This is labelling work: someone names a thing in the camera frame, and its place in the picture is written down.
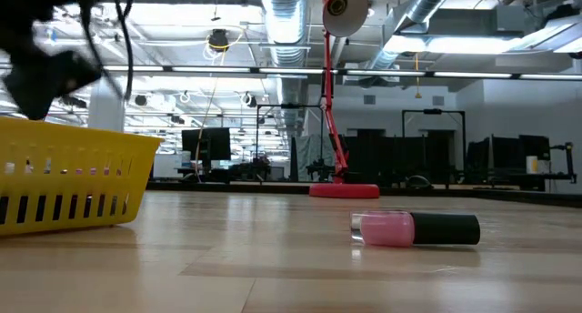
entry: nail polish bottle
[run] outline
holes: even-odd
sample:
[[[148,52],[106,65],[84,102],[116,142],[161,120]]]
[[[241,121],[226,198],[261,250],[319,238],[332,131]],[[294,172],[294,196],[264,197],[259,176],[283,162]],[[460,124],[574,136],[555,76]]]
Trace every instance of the nail polish bottle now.
[[[365,211],[351,213],[352,238],[374,246],[476,245],[481,229],[474,215]]]

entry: floor plank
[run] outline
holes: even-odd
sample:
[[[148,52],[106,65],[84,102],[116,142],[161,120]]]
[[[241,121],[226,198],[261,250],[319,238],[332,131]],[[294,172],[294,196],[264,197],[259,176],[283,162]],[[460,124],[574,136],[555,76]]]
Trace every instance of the floor plank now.
[[[475,247],[351,243],[358,209],[475,213]],[[582,211],[474,198],[148,192],[138,219],[0,239],[2,311],[582,311]]]

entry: wall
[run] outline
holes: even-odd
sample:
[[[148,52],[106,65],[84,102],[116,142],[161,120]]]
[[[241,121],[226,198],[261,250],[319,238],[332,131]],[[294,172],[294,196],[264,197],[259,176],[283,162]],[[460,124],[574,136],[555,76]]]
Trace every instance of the wall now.
[[[310,86],[310,104],[316,104],[320,98],[320,86]],[[445,105],[437,108],[457,109],[456,93],[450,93],[445,86],[421,86],[422,98],[416,98],[416,88],[406,90],[400,87],[373,87],[363,89],[359,86],[336,86],[333,102],[334,119],[337,131],[346,135],[348,129],[384,129],[386,136],[402,135],[402,110],[427,109],[433,106],[433,96],[443,96]],[[375,95],[375,105],[364,105],[364,95]],[[406,135],[422,136],[427,130],[455,131],[455,148],[457,161],[462,162],[461,117],[459,115],[425,116],[423,114],[406,114]],[[307,114],[304,123],[304,135],[319,134],[318,119]]]
[[[156,154],[154,177],[182,177],[177,168],[182,165],[182,155]]]
[[[573,69],[565,73],[574,73]],[[467,142],[486,136],[548,136],[551,145],[574,143],[574,170],[582,172],[582,87],[577,82],[478,81],[459,91],[467,111]],[[566,154],[552,151],[555,172],[567,171]],[[581,193],[582,185],[557,181],[559,193]]]

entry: ceiling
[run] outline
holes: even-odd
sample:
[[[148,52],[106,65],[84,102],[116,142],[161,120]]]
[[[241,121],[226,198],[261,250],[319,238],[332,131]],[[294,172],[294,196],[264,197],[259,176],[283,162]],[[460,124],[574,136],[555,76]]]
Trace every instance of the ceiling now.
[[[383,45],[382,25],[390,7],[396,7],[406,0],[370,0],[371,6],[364,27],[349,38],[349,45],[343,47],[338,63],[361,64],[368,61]],[[522,5],[532,0],[447,0],[442,9],[490,10],[507,2]],[[309,0],[307,16],[307,38],[301,44],[308,48],[307,66],[321,66],[324,57],[324,33],[322,26],[321,0]],[[55,10],[55,21],[35,26],[36,41],[48,52],[58,52],[73,48],[90,56],[86,48],[81,25],[78,23],[78,8],[74,5]],[[121,31],[110,21],[115,21],[115,9],[111,3],[101,4],[94,9],[94,40],[106,65],[127,64],[126,50]],[[241,5],[168,5],[136,3],[128,18],[135,64],[139,66],[269,66],[270,50],[265,28],[263,10],[257,6]],[[231,45],[224,57],[208,50],[206,39],[213,29],[225,29]],[[0,61],[7,62],[6,56]],[[567,55],[539,53],[529,55],[456,55],[419,53],[418,56],[401,55],[396,64],[401,69],[438,69],[456,71],[532,71],[559,72],[571,65]],[[118,75],[118,81],[125,83],[125,77]],[[400,80],[392,86],[412,86],[416,80]],[[455,91],[465,83],[458,80],[423,81],[423,86],[449,86]],[[255,143],[256,108],[243,104],[241,96],[254,96],[259,104],[280,104],[274,78],[217,78],[140,74],[134,79],[132,99],[126,107],[126,132],[163,136],[166,139],[161,151],[173,152],[181,148],[179,132],[185,127],[228,126],[232,127],[233,152],[236,160],[248,157]],[[90,102],[92,87],[88,86],[75,96]],[[139,106],[136,96],[146,96],[147,104]],[[8,96],[0,97],[0,111],[6,112],[14,106]],[[210,116],[221,114],[225,117],[210,117],[205,122],[208,110]],[[49,118],[56,123],[85,126],[87,110],[64,106],[57,100],[51,108]],[[184,124],[173,123],[173,113],[182,116]],[[286,157],[288,143],[281,127],[282,113],[279,108],[265,114],[265,124],[261,126],[259,144],[272,157]]]

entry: black cable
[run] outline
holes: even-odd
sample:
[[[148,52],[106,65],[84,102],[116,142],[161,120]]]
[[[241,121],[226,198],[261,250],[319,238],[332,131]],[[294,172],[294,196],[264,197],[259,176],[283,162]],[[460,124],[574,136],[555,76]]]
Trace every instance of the black cable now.
[[[81,26],[83,27],[83,31],[85,32],[85,37],[87,39],[87,43],[89,44],[89,49],[91,50],[91,54],[95,58],[97,62],[97,66],[101,70],[101,73],[104,75],[105,80],[109,82],[111,88],[115,91],[115,94],[119,97],[119,99],[123,99],[124,95],[121,93],[119,86],[115,83],[113,77],[109,74],[109,71],[105,69],[105,65],[103,64],[103,59],[101,55],[97,51],[97,47],[95,46],[95,42],[93,41],[93,37],[91,36],[91,30],[89,29],[89,25],[91,24],[91,8],[81,8]]]
[[[484,0],[479,0],[479,1],[478,1],[478,2],[477,2],[477,3],[476,3],[474,6],[473,6],[473,9],[476,9],[476,8],[479,6],[479,4],[483,3],[483,1],[484,1]],[[502,5],[502,4],[503,4],[503,3],[501,2],[501,0],[497,0],[497,2],[498,2],[500,5]]]
[[[529,8],[528,6],[524,6],[524,9],[526,10],[526,12],[527,12],[527,13],[528,13],[530,16],[532,16],[532,17],[534,17],[534,18],[537,18],[537,19],[539,19],[539,20],[543,20],[543,19],[544,19],[544,17],[543,17],[543,16],[538,16],[538,15],[535,15],[535,14],[534,14],[534,12],[532,12],[532,11],[531,11],[531,8]]]
[[[125,39],[125,49],[127,50],[127,84],[125,85],[125,96],[123,96],[124,100],[129,100],[131,98],[131,92],[133,88],[134,82],[134,50],[131,46],[131,39],[129,37],[129,32],[127,31],[127,23],[125,22],[124,12],[121,9],[121,2],[120,0],[115,1],[115,10],[117,11],[117,18],[119,19],[119,23],[121,23],[121,30],[124,34]],[[133,0],[127,0],[128,5],[125,7],[129,7],[131,10],[130,3],[133,3]]]
[[[131,8],[134,5],[134,0],[127,0],[125,3],[125,10],[124,10],[124,19],[127,19],[129,13],[131,13]]]

